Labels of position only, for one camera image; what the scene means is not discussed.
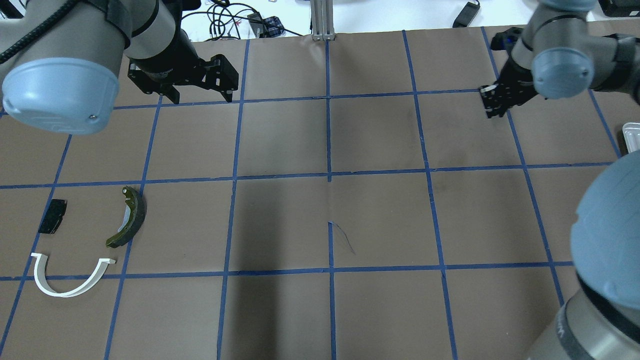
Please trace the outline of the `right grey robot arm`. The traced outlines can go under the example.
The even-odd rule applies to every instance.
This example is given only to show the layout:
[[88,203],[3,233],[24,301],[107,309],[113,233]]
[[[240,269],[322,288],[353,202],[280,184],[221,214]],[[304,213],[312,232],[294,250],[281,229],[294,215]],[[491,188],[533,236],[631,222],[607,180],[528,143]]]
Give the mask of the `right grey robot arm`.
[[[586,16],[596,0],[540,0],[524,28],[496,34],[508,59],[497,80],[480,87],[487,117],[502,117],[540,95],[620,92],[639,101],[639,39],[593,36]],[[577,292],[526,351],[526,360],[639,358],[639,152],[628,153],[592,182],[570,231]]]

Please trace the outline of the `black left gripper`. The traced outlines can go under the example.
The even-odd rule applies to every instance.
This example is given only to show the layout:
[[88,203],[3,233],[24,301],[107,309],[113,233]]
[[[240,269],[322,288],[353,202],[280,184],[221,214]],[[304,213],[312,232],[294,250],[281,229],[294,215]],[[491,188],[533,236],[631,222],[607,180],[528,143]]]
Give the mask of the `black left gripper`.
[[174,35],[160,46],[146,46],[140,39],[131,39],[126,56],[128,79],[145,94],[155,92],[173,104],[180,103],[178,86],[217,91],[227,103],[233,102],[239,87],[239,73],[226,56],[216,54],[209,60],[199,57],[185,35]]

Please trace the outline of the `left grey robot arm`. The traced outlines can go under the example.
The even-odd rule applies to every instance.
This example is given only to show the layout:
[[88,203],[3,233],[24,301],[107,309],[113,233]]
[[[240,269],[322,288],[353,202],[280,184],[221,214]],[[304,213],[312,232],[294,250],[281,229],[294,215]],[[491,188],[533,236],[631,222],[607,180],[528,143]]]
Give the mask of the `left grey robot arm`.
[[102,131],[128,79],[179,104],[180,86],[226,102],[239,73],[222,54],[199,57],[182,28],[199,0],[28,0],[1,22],[1,108],[24,125],[67,135]]

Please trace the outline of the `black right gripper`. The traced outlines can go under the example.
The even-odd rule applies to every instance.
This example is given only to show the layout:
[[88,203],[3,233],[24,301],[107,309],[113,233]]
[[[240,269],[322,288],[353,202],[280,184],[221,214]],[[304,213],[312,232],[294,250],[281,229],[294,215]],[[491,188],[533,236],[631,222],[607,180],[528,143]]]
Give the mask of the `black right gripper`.
[[508,59],[495,82],[478,88],[487,118],[503,117],[538,95],[530,69]]

